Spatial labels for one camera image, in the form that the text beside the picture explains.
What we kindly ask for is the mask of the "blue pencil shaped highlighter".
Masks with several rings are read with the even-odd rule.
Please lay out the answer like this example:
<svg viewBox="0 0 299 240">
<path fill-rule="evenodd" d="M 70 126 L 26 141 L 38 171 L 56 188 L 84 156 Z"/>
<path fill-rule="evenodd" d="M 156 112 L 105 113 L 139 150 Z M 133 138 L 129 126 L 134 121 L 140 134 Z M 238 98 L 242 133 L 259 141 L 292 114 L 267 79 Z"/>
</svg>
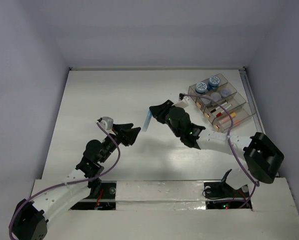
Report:
<svg viewBox="0 0 299 240">
<path fill-rule="evenodd" d="M 146 132 L 148 130 L 148 127 L 150 125 L 152 117 L 153 117 L 153 115 L 152 115 L 151 111 L 149 110 L 146 115 L 146 119 L 144 121 L 143 127 L 142 127 L 143 132 Z"/>
</svg>

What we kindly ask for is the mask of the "blue lidded jar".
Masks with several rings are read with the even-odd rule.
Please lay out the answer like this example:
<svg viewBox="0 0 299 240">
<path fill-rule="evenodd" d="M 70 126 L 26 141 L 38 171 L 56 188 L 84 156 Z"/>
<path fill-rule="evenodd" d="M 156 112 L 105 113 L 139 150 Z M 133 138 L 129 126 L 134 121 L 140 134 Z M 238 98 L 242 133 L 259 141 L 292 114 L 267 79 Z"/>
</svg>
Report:
<svg viewBox="0 0 299 240">
<path fill-rule="evenodd" d="M 205 82 L 198 82 L 195 85 L 195 92 L 199 95 L 205 94 L 208 91 L 208 85 Z"/>
<path fill-rule="evenodd" d="M 220 84 L 220 78 L 218 76 L 211 76 L 207 83 L 207 89 L 210 91 L 214 88 L 217 88 Z"/>
</svg>

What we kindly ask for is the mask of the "clear purple clip jar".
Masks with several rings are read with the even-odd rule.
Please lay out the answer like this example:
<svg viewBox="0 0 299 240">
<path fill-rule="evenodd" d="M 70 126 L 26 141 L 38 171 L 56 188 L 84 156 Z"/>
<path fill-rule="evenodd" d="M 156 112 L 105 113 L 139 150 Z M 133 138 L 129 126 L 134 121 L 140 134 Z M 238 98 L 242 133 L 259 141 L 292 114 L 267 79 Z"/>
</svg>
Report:
<svg viewBox="0 0 299 240">
<path fill-rule="evenodd" d="M 222 99 L 222 96 L 220 93 L 218 92 L 212 92 L 211 95 L 210 95 L 211 99 L 214 101 L 214 102 L 218 102 Z"/>
</svg>

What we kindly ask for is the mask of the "pink pencil shaped highlighter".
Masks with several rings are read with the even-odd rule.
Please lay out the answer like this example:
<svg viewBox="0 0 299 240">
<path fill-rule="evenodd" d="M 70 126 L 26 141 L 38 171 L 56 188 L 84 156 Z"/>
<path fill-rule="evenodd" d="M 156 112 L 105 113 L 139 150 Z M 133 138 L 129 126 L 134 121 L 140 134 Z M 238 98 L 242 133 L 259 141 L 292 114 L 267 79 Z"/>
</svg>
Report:
<svg viewBox="0 0 299 240">
<path fill-rule="evenodd" d="M 224 123 L 230 121 L 231 119 L 235 118 L 236 115 L 237 115 L 237 114 L 236 114 L 235 112 L 232 112 L 231 114 L 229 114 L 229 115 L 223 117 L 222 119 L 220 119 L 220 120 L 219 120 L 219 123 L 220 123 L 220 124 L 224 124 Z"/>
</svg>

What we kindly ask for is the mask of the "black capped white marker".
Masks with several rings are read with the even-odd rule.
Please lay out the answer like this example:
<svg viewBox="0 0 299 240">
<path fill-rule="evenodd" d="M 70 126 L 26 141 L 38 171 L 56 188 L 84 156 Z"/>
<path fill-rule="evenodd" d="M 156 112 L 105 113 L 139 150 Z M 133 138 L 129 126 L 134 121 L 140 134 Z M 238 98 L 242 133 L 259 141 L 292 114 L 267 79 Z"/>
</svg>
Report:
<svg viewBox="0 0 299 240">
<path fill-rule="evenodd" d="M 221 107 L 224 107 L 224 106 L 227 105 L 227 104 L 228 104 L 228 102 L 225 101 L 225 102 L 223 102 L 220 106 L 217 106 L 215 109 L 211 110 L 210 112 L 211 112 L 211 113 L 214 113 L 214 112 L 216 112 L 218 109 L 220 109 Z"/>
</svg>

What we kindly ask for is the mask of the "red capped white marker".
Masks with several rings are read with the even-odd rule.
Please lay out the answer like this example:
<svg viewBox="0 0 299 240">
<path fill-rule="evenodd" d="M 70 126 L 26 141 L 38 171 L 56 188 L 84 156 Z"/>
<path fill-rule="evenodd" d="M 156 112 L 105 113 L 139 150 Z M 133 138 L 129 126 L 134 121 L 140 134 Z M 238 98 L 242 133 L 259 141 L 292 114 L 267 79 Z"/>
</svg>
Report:
<svg viewBox="0 0 299 240">
<path fill-rule="evenodd" d="M 222 115 L 225 114 L 226 111 L 229 110 L 231 107 L 232 107 L 232 104 L 229 104 L 229 105 L 226 106 L 221 112 L 219 112 L 219 113 L 216 115 L 216 117 L 218 118 L 218 117 L 222 116 Z"/>
</svg>

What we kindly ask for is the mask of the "clear pencil shaped eraser case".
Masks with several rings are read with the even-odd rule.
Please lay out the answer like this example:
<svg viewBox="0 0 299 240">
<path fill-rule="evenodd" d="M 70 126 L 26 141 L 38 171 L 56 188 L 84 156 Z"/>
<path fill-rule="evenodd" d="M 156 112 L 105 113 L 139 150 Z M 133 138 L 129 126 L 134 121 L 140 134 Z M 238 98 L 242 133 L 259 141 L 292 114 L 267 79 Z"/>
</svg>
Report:
<svg viewBox="0 0 299 240">
<path fill-rule="evenodd" d="M 231 125 L 236 126 L 236 125 L 238 125 L 240 122 L 241 122 L 240 120 L 235 120 L 235 121 L 233 121 L 233 124 L 232 124 L 232 122 L 230 121 L 228 126 L 229 126 L 229 127 L 230 127 Z"/>
</svg>

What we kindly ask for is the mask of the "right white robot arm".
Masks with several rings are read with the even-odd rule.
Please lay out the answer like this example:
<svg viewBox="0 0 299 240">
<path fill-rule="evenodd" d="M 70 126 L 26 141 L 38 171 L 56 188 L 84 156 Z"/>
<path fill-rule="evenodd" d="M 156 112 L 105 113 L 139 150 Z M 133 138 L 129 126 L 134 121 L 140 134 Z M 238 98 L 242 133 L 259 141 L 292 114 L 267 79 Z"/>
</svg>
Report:
<svg viewBox="0 0 299 240">
<path fill-rule="evenodd" d="M 170 100 L 150 106 L 149 111 L 159 123 L 168 125 L 185 146 L 234 156 L 238 168 L 232 169 L 219 184 L 223 195 L 231 196 L 249 183 L 274 182 L 285 156 L 266 134 L 235 136 L 207 129 L 192 123 L 184 108 Z"/>
</svg>

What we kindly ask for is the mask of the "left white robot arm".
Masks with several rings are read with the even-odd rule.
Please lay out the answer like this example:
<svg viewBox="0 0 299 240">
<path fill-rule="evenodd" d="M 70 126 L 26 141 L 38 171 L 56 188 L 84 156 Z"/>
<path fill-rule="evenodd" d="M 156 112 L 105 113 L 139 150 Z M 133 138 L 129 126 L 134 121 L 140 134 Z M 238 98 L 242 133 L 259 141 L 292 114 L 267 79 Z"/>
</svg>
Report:
<svg viewBox="0 0 299 240">
<path fill-rule="evenodd" d="M 93 139 L 86 144 L 81 161 L 64 181 L 24 198 L 16 205 L 8 226 L 10 239 L 42 240 L 53 218 L 86 197 L 96 197 L 102 185 L 100 178 L 117 165 L 114 162 L 105 170 L 102 163 L 114 151 L 117 151 L 117 157 L 120 158 L 119 145 L 132 146 L 141 131 L 140 127 L 134 127 L 132 123 L 107 124 L 105 118 L 99 119 L 96 124 L 106 135 L 104 140 Z"/>
</svg>

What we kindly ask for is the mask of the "clear tiered organizer box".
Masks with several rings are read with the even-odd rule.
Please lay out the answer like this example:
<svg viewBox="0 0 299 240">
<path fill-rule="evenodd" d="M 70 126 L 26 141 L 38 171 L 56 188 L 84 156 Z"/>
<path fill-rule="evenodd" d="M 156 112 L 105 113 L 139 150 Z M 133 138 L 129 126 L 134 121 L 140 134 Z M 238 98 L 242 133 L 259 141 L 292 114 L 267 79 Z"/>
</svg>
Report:
<svg viewBox="0 0 299 240">
<path fill-rule="evenodd" d="M 188 95 L 212 124 L 224 133 L 237 127 L 256 113 L 248 101 L 221 74 L 212 75 L 189 86 Z"/>
</svg>

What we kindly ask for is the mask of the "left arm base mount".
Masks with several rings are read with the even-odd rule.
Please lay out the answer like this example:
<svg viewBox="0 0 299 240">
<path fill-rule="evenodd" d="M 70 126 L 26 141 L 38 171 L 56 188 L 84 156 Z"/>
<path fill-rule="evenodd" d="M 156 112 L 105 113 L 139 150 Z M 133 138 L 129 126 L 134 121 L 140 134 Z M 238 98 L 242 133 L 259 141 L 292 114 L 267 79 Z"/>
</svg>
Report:
<svg viewBox="0 0 299 240">
<path fill-rule="evenodd" d="M 95 210 L 95 211 L 112 211 L 116 210 L 116 181 L 103 181 L 96 195 L 89 195 L 73 205 L 71 210 Z"/>
</svg>

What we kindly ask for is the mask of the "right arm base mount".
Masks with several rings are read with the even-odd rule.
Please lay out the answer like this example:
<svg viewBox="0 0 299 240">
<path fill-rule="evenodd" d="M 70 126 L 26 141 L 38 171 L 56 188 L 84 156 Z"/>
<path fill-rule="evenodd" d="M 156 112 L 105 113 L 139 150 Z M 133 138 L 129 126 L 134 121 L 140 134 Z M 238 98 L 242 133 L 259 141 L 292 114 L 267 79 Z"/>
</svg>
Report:
<svg viewBox="0 0 299 240">
<path fill-rule="evenodd" d="M 226 183 L 232 170 L 228 170 L 220 181 L 204 183 L 202 196 L 205 197 L 207 210 L 252 209 L 249 188 L 247 185 L 234 189 Z"/>
</svg>

